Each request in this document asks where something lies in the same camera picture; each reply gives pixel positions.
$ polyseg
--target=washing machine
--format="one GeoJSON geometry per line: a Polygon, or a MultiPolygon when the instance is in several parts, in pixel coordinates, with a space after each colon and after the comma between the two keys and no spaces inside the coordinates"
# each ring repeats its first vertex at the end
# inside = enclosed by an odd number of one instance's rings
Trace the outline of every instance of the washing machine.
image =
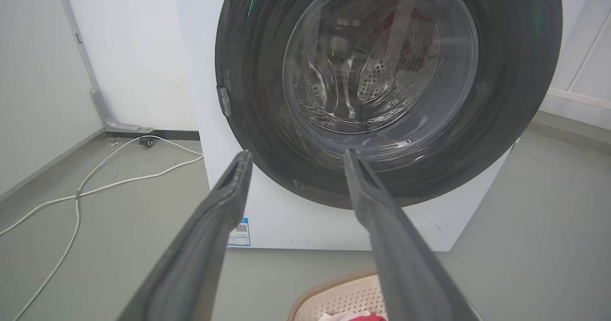
{"type": "Polygon", "coordinates": [[[570,31],[563,0],[176,2],[208,180],[242,149],[256,165],[230,247],[370,249],[343,169],[351,148],[449,251],[570,31]]]}

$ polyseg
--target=power cord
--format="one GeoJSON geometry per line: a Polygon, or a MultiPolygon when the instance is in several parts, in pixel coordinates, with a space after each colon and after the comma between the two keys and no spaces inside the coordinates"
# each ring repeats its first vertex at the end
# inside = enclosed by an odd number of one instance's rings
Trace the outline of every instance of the power cord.
{"type": "Polygon", "coordinates": [[[69,196],[69,197],[63,197],[63,198],[58,198],[58,199],[54,199],[52,201],[48,201],[48,202],[44,202],[43,204],[40,204],[39,206],[37,206],[36,208],[34,208],[32,211],[30,211],[29,213],[27,213],[24,217],[22,217],[19,221],[15,222],[15,224],[11,225],[10,227],[8,227],[7,229],[3,230],[2,232],[0,232],[0,236],[3,236],[4,234],[6,234],[7,232],[13,230],[15,227],[17,227],[18,225],[21,225],[21,223],[23,221],[25,221],[26,219],[28,219],[30,216],[32,216],[33,214],[37,213],[40,211],[40,209],[46,207],[46,206],[50,206],[51,204],[57,203],[57,202],[62,202],[62,201],[68,201],[69,199],[75,199],[74,201],[74,208],[76,209],[76,226],[74,227],[74,233],[72,234],[72,238],[70,238],[70,241],[68,242],[68,246],[66,247],[66,250],[63,252],[63,255],[61,258],[59,258],[59,262],[57,262],[57,265],[55,265],[55,267],[53,268],[53,271],[51,271],[51,273],[49,274],[49,276],[44,280],[44,282],[42,283],[42,285],[40,286],[40,288],[38,288],[38,290],[36,291],[36,293],[34,293],[34,295],[32,296],[32,298],[28,301],[28,303],[26,303],[25,306],[23,306],[23,308],[21,309],[21,311],[17,314],[17,316],[15,316],[15,318],[13,319],[13,321],[17,321],[19,320],[19,318],[23,315],[23,313],[26,312],[26,310],[28,310],[29,306],[31,306],[31,304],[34,302],[34,300],[38,297],[38,295],[40,295],[40,292],[44,289],[44,287],[46,286],[46,284],[49,282],[49,280],[52,279],[53,275],[55,275],[55,273],[57,272],[57,270],[59,269],[59,267],[61,266],[61,264],[63,263],[63,260],[66,258],[66,256],[68,256],[68,252],[70,252],[70,248],[72,247],[72,244],[74,243],[74,239],[76,238],[76,233],[78,232],[78,228],[81,225],[81,212],[79,210],[79,199],[80,197],[86,196],[86,195],[91,195],[92,193],[96,193],[102,190],[106,190],[108,188],[114,187],[114,186],[119,186],[120,184],[125,184],[128,182],[135,182],[136,180],[142,180],[142,179],[147,179],[147,178],[155,178],[155,177],[159,177],[161,175],[165,175],[166,173],[168,173],[169,171],[172,171],[173,169],[177,169],[178,167],[181,166],[185,166],[185,165],[189,165],[190,163],[194,163],[197,160],[200,160],[201,158],[203,158],[203,155],[201,153],[198,153],[196,151],[192,151],[188,148],[182,147],[181,145],[174,143],[172,141],[168,141],[164,138],[160,138],[159,136],[154,136],[154,135],[145,135],[145,136],[140,136],[137,137],[133,140],[128,141],[127,143],[125,143],[124,145],[122,145],[121,147],[117,148],[116,151],[114,151],[111,155],[107,156],[104,160],[102,160],[102,162],[96,166],[96,168],[94,168],[93,171],[91,171],[91,173],[89,173],[89,175],[87,175],[87,177],[85,177],[85,180],[83,180],[83,182],[80,184],[80,186],[78,187],[78,190],[76,191],[76,195],[74,196],[69,196]],[[130,179],[126,179],[126,180],[122,180],[120,182],[116,182],[113,184],[109,184],[107,186],[103,186],[103,187],[99,187],[96,188],[94,190],[85,192],[85,193],[81,193],[81,191],[83,190],[83,186],[85,186],[85,183],[89,180],[89,178],[91,178],[94,173],[96,173],[96,171],[98,171],[98,169],[100,169],[100,167],[102,167],[102,165],[104,165],[104,163],[109,160],[109,158],[111,158],[111,156],[115,155],[118,151],[120,151],[123,147],[125,147],[126,145],[139,140],[140,138],[156,138],[162,141],[166,141],[167,143],[170,143],[171,145],[176,145],[177,147],[180,147],[182,149],[185,149],[185,151],[191,152],[193,154],[197,154],[199,155],[198,158],[194,159],[194,160],[190,160],[187,162],[183,162],[180,163],[178,165],[175,165],[173,167],[170,167],[168,169],[166,169],[165,171],[161,172],[161,173],[157,173],[155,175],[149,175],[149,176],[142,176],[142,177],[136,177],[136,178],[130,178],[130,179]]]}

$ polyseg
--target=gray floor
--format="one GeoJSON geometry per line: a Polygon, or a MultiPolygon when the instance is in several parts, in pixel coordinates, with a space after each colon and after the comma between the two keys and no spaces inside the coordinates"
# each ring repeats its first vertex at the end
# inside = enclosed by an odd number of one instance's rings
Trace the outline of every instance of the gray floor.
{"type": "MultiPolygon", "coordinates": [[[[611,319],[611,157],[532,132],[521,139],[452,251],[439,257],[485,320],[611,319]]],[[[0,204],[0,229],[74,194],[115,148],[94,140],[53,166],[0,204]]],[[[164,144],[132,148],[85,189],[194,157],[164,144]]],[[[116,318],[206,186],[198,162],[84,197],[72,252],[22,320],[116,318]]],[[[38,288],[73,229],[74,204],[62,202],[0,237],[0,321],[38,288]]],[[[229,249],[213,319],[284,320],[307,289],[373,267],[365,252],[229,249]]]]}

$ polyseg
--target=sticker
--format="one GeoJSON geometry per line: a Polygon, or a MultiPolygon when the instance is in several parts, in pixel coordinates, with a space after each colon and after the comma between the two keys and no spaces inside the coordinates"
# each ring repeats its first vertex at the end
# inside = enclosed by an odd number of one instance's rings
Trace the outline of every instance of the sticker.
{"type": "Polygon", "coordinates": [[[248,219],[243,218],[242,222],[229,233],[229,239],[227,239],[227,246],[251,246],[251,234],[249,232],[248,219]]]}

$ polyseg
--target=beige laundry basket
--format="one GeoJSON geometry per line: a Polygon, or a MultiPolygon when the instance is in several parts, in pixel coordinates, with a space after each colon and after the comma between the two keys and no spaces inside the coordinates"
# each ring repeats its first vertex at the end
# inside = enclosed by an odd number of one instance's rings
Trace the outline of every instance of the beige laundry basket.
{"type": "MultiPolygon", "coordinates": [[[[482,321],[473,306],[469,306],[482,321]]],[[[345,276],[307,291],[293,304],[288,321],[317,321],[325,313],[347,311],[369,311],[388,320],[377,271],[345,276]]]]}

